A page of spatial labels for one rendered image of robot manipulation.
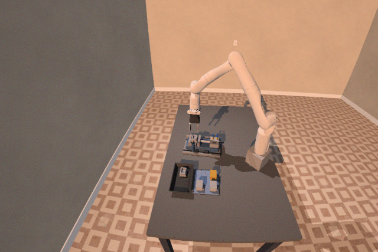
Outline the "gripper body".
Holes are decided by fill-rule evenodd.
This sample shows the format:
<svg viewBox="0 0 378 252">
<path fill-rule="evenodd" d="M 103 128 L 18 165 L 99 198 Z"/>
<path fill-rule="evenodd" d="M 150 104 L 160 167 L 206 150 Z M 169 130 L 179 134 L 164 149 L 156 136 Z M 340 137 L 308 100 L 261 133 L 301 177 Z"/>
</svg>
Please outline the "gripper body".
<svg viewBox="0 0 378 252">
<path fill-rule="evenodd" d="M 190 123 L 199 123 L 201 114 L 200 112 L 200 104 L 193 105 L 190 104 L 190 109 L 187 111 L 188 114 L 190 114 Z"/>
</svg>

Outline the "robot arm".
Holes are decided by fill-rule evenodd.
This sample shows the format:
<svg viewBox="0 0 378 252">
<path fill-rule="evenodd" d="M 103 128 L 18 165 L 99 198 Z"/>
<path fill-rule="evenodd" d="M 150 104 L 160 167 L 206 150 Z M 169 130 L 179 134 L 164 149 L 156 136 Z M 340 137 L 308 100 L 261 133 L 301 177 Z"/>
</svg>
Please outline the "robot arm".
<svg viewBox="0 0 378 252">
<path fill-rule="evenodd" d="M 253 109 L 256 121 L 260 126 L 253 150 L 258 155 L 264 155 L 268 151 L 269 140 L 276 125 L 276 115 L 272 111 L 263 112 L 260 89 L 247 69 L 241 53 L 237 51 L 231 52 L 228 56 L 228 60 L 224 64 L 203 75 L 199 81 L 192 81 L 190 84 L 190 103 L 193 105 L 200 104 L 200 92 L 210 83 L 233 69 L 239 78 L 242 89 Z"/>
</svg>

